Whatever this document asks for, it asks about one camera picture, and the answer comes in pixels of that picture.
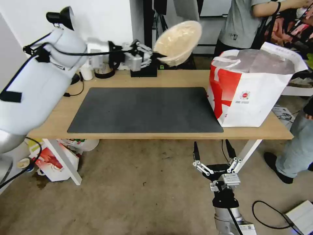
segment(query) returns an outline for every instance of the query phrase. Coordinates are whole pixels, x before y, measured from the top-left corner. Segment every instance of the black shoe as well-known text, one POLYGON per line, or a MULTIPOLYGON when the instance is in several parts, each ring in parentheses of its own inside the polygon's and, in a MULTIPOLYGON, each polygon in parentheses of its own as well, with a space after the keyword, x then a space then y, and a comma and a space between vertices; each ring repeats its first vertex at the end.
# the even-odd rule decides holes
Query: black shoe
POLYGON ((309 171, 313 171, 313 163, 311 163, 311 164, 309 165, 308 170, 309 170, 309 171))
POLYGON ((277 156, 273 153, 266 152, 264 153, 264 160, 266 164, 276 173, 276 175, 286 184, 292 184, 293 178, 283 175, 282 173, 278 172, 276 169, 276 159, 277 156))

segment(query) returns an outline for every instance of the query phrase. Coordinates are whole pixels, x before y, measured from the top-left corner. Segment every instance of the lamp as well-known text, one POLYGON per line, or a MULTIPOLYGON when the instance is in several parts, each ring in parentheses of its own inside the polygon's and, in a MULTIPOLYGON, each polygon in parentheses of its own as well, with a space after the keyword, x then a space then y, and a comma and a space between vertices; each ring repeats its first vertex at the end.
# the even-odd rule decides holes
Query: lamp
POLYGON ((60 13, 48 12, 46 18, 52 24, 63 24, 66 28, 74 30, 74 14, 71 7, 63 8, 60 13))

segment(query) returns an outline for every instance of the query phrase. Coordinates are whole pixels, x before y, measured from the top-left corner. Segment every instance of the power strip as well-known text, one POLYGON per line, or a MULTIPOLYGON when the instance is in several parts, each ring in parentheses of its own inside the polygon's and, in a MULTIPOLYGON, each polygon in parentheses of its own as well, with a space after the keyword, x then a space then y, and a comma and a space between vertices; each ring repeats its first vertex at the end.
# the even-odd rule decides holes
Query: power strip
POLYGON ((313 232, 313 204, 310 201, 303 202, 286 213, 286 216, 303 235, 309 235, 313 232))

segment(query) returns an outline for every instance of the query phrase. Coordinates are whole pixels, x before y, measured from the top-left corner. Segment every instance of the jeans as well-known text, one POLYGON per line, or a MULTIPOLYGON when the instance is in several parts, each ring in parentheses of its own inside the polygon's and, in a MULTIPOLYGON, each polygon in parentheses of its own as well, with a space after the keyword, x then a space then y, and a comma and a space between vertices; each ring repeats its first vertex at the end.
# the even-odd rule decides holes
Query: jeans
POLYGON ((281 174, 295 178, 313 162, 313 120, 306 119, 304 112, 300 111, 290 132, 294 138, 288 141, 283 154, 277 158, 276 168, 281 174))

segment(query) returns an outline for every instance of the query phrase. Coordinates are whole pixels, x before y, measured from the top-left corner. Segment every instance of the table leg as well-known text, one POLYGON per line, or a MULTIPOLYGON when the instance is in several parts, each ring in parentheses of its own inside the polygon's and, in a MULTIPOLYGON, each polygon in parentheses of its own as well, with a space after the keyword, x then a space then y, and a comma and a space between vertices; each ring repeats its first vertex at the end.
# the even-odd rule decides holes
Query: table leg
POLYGON ((57 160, 61 163, 64 169, 68 172, 72 180, 76 185, 80 185, 82 182, 81 176, 78 174, 77 170, 74 168, 66 154, 61 149, 59 142, 55 139, 43 139, 50 151, 55 155, 57 160))
POLYGON ((236 169, 236 173, 238 174, 238 172, 240 171, 240 169, 244 166, 244 164, 246 163, 246 161, 248 161, 249 157, 253 154, 253 152, 255 151, 255 149, 259 146, 259 144, 261 143, 261 139, 258 140, 249 140, 246 145, 244 146, 244 148, 241 150, 241 152, 238 155, 238 158, 242 159, 241 164, 238 166, 238 168, 236 169))

